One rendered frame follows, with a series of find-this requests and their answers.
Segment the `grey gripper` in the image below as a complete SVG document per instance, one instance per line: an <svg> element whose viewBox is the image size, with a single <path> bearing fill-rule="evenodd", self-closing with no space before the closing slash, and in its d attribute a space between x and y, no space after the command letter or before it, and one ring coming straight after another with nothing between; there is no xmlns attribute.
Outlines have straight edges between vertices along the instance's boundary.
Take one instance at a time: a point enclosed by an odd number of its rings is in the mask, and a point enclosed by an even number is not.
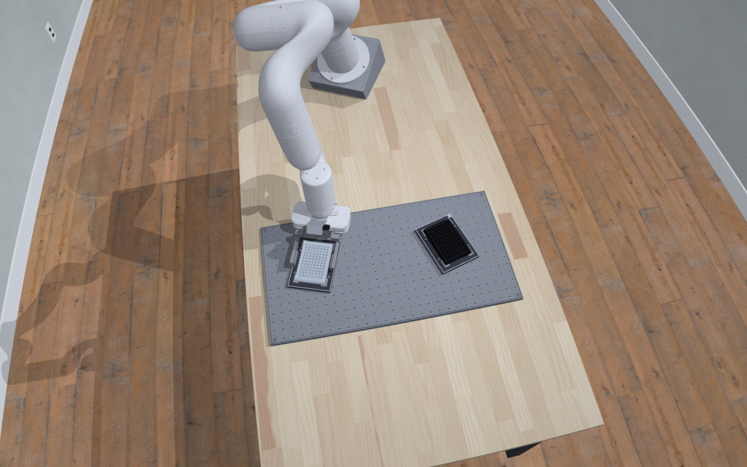
<svg viewBox="0 0 747 467"><path fill-rule="evenodd" d="M312 216L313 215L309 214L305 202L298 202L294 205L291 218L293 226L295 228L298 228L298 230L294 231L294 236L296 236L296 239L294 240L294 247L290 258L290 264L294 266L296 265L296 260L298 257L297 248L300 237L303 237L303 234L306 232L306 224L311 221ZM338 248L340 248L340 234L344 234L349 231L350 220L350 209L349 207L343 205L335 205L333 213L328 216L326 224L330 225L330 230L324 230L324 234L330 235L330 241L336 241L335 251L330 259L330 270L335 270Z"/></svg>

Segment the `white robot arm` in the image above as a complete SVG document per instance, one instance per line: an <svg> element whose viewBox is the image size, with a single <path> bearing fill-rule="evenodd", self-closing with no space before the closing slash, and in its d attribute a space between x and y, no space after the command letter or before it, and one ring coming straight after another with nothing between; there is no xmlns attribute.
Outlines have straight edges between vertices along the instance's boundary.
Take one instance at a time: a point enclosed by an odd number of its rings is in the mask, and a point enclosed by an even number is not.
<svg viewBox="0 0 747 467"><path fill-rule="evenodd" d="M316 57L329 82L355 82L364 74L370 51L349 29L360 7L361 0L276 0L241 10L234 23L234 35L243 49L277 50L262 66L258 92L288 162L300 170L303 197L313 215L308 234L330 230L326 222L338 199L300 82Z"/></svg>

